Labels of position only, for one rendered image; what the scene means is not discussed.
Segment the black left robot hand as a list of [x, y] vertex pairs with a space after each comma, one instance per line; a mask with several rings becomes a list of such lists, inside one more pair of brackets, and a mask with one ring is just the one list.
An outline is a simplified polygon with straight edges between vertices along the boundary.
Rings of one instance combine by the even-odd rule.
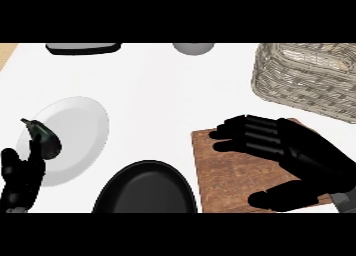
[[0, 213], [16, 207], [32, 208], [43, 177], [46, 174], [46, 163], [41, 158], [40, 138], [30, 141], [30, 157], [19, 158], [15, 149], [6, 148], [1, 151], [1, 177], [4, 188], [0, 198]]

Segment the black and grey appliance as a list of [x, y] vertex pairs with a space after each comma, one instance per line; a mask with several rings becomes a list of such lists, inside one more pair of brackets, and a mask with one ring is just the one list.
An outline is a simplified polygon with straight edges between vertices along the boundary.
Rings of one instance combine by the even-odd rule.
[[94, 55], [112, 53], [121, 48], [120, 43], [47, 43], [46, 49], [53, 55]]

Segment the dark eggplant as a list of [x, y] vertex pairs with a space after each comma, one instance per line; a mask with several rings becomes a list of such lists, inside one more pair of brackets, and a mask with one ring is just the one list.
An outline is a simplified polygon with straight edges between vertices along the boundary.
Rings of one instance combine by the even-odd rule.
[[44, 160], [52, 160], [58, 157], [62, 151], [62, 143], [58, 135], [50, 128], [37, 120], [21, 119], [24, 122], [31, 138], [40, 138], [41, 157]]

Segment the brown wooden cutting board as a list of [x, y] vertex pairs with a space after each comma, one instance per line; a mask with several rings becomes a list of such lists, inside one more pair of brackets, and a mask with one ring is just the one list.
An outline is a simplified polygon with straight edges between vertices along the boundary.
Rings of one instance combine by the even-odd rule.
[[248, 197], [297, 180], [272, 160], [238, 152], [217, 152], [208, 130], [192, 132], [195, 167], [204, 213], [272, 213], [254, 208]]

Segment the black oval pan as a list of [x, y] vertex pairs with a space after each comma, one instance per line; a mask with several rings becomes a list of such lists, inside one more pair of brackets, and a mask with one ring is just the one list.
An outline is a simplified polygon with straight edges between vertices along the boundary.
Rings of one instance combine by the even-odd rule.
[[179, 170], [143, 160], [114, 175], [99, 194], [94, 213], [196, 213], [190, 185]]

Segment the white round plate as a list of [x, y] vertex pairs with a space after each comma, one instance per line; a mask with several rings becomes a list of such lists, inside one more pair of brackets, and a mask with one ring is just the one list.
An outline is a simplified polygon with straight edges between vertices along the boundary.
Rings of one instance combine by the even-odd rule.
[[52, 187], [75, 179], [94, 163], [109, 136], [109, 116], [102, 104], [75, 96], [50, 104], [34, 119], [56, 133], [62, 151], [46, 161], [41, 185]]

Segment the beige wicker basket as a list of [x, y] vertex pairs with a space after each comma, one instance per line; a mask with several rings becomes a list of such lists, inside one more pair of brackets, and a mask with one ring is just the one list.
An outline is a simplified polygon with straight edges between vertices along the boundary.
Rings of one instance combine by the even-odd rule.
[[356, 43], [261, 43], [255, 95], [356, 124]]

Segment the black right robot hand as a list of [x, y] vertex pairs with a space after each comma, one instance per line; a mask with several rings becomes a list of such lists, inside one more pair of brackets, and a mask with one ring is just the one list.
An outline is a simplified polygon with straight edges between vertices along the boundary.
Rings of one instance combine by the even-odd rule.
[[275, 161], [297, 180], [252, 193], [248, 204], [286, 212], [319, 203], [323, 194], [356, 188], [356, 162], [310, 128], [292, 120], [233, 117], [210, 132], [219, 152], [247, 153]]

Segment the grey round object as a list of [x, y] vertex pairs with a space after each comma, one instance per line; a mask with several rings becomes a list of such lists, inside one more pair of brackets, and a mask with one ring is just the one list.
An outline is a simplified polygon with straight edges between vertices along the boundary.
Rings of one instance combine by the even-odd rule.
[[173, 46], [182, 54], [190, 56], [199, 56], [214, 48], [213, 43], [174, 43]]

